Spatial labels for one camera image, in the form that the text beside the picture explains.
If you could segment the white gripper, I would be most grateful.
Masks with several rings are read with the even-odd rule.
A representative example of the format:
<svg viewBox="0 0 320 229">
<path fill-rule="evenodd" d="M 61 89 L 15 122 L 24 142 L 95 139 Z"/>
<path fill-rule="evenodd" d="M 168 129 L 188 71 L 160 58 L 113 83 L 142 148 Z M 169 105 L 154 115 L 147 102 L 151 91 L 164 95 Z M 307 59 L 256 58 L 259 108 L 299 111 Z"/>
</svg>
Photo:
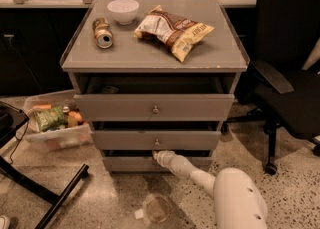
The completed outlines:
<svg viewBox="0 0 320 229">
<path fill-rule="evenodd" d="M 173 151 L 155 151 L 152 150 L 152 157 L 159 165 L 165 168 L 171 167 L 171 160 L 176 156 Z"/>
</svg>

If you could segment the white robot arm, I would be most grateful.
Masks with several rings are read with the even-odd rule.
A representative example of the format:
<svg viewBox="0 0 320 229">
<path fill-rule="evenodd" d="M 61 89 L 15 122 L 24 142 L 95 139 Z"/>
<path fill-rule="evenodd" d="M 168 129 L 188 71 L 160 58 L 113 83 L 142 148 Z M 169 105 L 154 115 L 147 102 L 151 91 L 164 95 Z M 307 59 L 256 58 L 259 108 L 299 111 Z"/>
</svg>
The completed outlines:
<svg viewBox="0 0 320 229">
<path fill-rule="evenodd" d="M 267 204 L 242 170 L 225 168 L 216 176 L 173 151 L 154 151 L 156 162 L 177 177 L 190 179 L 214 200 L 217 229 L 268 229 Z"/>
</svg>

